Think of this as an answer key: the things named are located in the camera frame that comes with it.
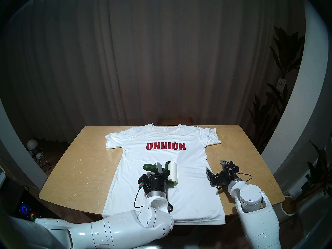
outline plant pot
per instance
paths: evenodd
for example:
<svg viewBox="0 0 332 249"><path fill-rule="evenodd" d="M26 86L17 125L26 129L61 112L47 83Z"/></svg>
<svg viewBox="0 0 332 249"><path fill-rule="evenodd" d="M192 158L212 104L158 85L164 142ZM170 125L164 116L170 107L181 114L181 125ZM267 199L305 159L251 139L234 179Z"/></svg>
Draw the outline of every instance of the plant pot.
<svg viewBox="0 0 332 249"><path fill-rule="evenodd" d="M291 196L285 196L285 200L287 200L288 198L292 199ZM291 216L293 216L296 212L296 211L294 211L291 214L285 212L285 210L283 209L283 203L278 203L278 204L273 205L273 209L274 209L274 212L276 213L279 223L286 221Z"/></svg>

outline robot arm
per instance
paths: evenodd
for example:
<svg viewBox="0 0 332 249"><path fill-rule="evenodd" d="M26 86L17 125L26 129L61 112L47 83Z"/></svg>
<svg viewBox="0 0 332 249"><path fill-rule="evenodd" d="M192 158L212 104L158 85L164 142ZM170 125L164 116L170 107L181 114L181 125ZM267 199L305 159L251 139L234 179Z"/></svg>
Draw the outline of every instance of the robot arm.
<svg viewBox="0 0 332 249"><path fill-rule="evenodd" d="M84 224L43 218L36 219L35 223L63 242L64 248L132 249L148 244L165 237L173 229L174 220L168 213L165 194L168 176L169 170L162 169L161 164L157 163L150 176L143 175L138 180L140 187L147 193L141 211L121 212L97 222Z"/></svg>
<svg viewBox="0 0 332 249"><path fill-rule="evenodd" d="M211 185L217 186L217 189L227 187L235 199L235 207L250 246L259 249L281 249L279 222L266 194L258 186L247 185L239 178L236 175L239 167L233 162L221 163L223 170L220 173L214 175L206 168L206 174Z"/></svg>

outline white pillar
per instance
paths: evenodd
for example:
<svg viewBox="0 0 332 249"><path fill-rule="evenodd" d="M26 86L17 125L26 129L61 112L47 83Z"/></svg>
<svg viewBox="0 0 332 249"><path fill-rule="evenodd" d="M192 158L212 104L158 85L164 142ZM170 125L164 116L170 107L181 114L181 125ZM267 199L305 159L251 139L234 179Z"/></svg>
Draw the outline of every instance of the white pillar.
<svg viewBox="0 0 332 249"><path fill-rule="evenodd" d="M37 163L32 159L27 149L21 143L19 137L17 136L13 126L11 125L5 109L3 108L0 99L0 140L5 146L6 150L19 166L19 168L24 172L24 174L30 179L30 181L39 189L41 189L47 179L47 175L40 169ZM4 162L7 169L15 169L7 166L7 164L12 164L10 162Z"/></svg>
<svg viewBox="0 0 332 249"><path fill-rule="evenodd" d="M272 174L290 155L306 128L316 107L326 74L328 31L311 3L304 0L304 4L305 45L298 78L283 116L262 153L262 158Z"/></svg>

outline gray curtain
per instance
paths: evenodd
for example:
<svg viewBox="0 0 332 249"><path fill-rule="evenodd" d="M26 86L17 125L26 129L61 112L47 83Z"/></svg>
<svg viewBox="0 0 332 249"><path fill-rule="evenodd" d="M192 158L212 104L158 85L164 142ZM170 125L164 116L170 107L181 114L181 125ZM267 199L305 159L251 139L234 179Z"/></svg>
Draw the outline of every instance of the gray curtain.
<svg viewBox="0 0 332 249"><path fill-rule="evenodd" d="M31 0L2 53L33 135L159 117L252 126L248 107L279 71L269 45L289 0Z"/></svg>

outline wooden table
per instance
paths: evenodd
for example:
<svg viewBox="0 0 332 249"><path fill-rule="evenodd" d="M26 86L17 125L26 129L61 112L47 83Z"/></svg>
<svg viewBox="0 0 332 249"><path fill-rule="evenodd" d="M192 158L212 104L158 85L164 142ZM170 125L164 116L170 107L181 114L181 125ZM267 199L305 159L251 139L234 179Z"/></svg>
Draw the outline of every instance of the wooden table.
<svg viewBox="0 0 332 249"><path fill-rule="evenodd" d="M283 194L271 171L240 126L200 126L216 128L221 144L206 147L213 173L221 171L220 160L233 161L240 172L253 176L249 184L259 186L272 204ZM105 149L105 136L131 126L86 126L77 135L48 177L39 198L68 208L102 214L122 148ZM220 190L226 215L237 213L234 199Z"/></svg>

